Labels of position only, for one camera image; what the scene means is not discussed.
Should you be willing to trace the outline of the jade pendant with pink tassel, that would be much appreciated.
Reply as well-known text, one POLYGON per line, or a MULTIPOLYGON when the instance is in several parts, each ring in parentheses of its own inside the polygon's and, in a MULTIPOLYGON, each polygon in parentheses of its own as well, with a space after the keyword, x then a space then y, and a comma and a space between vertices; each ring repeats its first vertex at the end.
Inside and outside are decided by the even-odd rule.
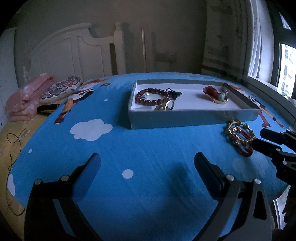
POLYGON ((203 92, 215 103, 226 104, 228 102, 228 90, 225 88, 219 92, 216 88, 209 85, 203 88, 203 92))

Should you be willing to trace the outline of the grey shallow jewelry box tray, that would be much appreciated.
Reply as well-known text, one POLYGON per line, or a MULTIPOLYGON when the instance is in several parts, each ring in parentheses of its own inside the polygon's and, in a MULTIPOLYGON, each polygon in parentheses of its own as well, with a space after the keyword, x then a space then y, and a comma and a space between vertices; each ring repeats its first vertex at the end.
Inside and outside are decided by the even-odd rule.
POLYGON ((131 128, 173 128, 181 126, 200 126, 231 121, 254 121, 259 107, 230 84, 209 80, 146 79, 135 81, 128 103, 128 116, 131 128), (213 102, 203 92, 203 88, 212 86, 219 92, 227 90, 226 104, 213 102), (157 110, 154 106, 136 103, 135 97, 143 89, 171 88, 182 93, 168 110, 157 110))

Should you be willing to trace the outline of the white window curtain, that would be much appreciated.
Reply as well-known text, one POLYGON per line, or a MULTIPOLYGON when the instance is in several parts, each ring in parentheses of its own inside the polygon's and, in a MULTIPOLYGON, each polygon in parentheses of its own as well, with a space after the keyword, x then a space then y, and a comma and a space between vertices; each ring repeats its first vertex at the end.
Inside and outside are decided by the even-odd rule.
POLYGON ((265 1, 246 1, 248 20, 247 75, 271 83, 274 62, 274 36, 265 1))

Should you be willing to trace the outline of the yellow bed sheet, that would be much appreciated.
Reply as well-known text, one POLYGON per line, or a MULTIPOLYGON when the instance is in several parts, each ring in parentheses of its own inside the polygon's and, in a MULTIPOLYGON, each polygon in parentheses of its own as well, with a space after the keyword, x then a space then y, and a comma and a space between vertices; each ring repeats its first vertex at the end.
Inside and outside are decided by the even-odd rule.
POLYGON ((1 129, 1 240, 24 240, 25 208, 14 197, 11 170, 32 135, 47 118, 7 123, 1 129))

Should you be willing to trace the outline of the blue cartoon bed sheet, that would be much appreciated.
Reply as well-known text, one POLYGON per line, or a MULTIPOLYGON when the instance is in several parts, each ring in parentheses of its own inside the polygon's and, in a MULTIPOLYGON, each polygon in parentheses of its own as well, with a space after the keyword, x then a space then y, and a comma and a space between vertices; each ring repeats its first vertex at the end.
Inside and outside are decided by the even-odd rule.
MULTIPOLYGON (((146 79, 225 82, 185 73, 126 74, 106 82, 88 81, 90 96, 79 101, 62 123, 55 123, 61 109, 52 113, 12 168, 14 197, 25 211, 36 179, 56 181, 93 153, 101 157, 101 167, 78 206, 103 240, 193 238, 217 205, 194 167, 199 151, 240 180, 259 178, 268 201, 286 189, 269 157, 255 152, 245 158, 236 151, 223 135, 225 123, 133 130, 128 103, 135 81, 146 79)), ((136 94, 135 101, 156 107, 181 95, 171 88, 148 88, 136 94)))

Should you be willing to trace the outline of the pink folded blanket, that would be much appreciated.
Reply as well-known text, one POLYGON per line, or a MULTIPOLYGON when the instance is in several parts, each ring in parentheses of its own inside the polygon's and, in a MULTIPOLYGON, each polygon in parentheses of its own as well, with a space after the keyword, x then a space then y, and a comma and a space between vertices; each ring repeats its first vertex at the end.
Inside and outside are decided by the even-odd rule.
POLYGON ((53 75, 43 73, 18 89, 6 101, 5 112, 10 123, 30 121, 37 115, 40 97, 55 83, 53 75))

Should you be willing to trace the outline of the patterned round cushion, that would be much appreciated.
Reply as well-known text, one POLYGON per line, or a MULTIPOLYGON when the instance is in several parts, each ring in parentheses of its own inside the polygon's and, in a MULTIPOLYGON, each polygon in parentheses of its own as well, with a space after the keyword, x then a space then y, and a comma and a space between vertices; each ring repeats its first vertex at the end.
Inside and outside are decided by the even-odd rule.
POLYGON ((65 97, 71 95, 74 90, 78 89, 82 84, 82 80, 79 77, 68 77, 52 84, 47 88, 40 97, 41 104, 52 104, 65 97))

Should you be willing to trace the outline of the white wooden headboard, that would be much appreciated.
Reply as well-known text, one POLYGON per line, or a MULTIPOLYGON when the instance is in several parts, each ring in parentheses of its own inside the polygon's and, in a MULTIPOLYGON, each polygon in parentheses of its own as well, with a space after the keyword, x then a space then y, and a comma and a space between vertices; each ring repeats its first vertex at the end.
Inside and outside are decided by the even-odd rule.
POLYGON ((95 38, 90 33, 92 23, 62 28, 41 41, 30 53, 31 66, 23 69, 25 82, 42 73, 57 79, 77 76, 89 80, 113 75, 111 46, 115 49, 118 75, 126 74, 125 41, 122 24, 117 22, 113 35, 95 38))

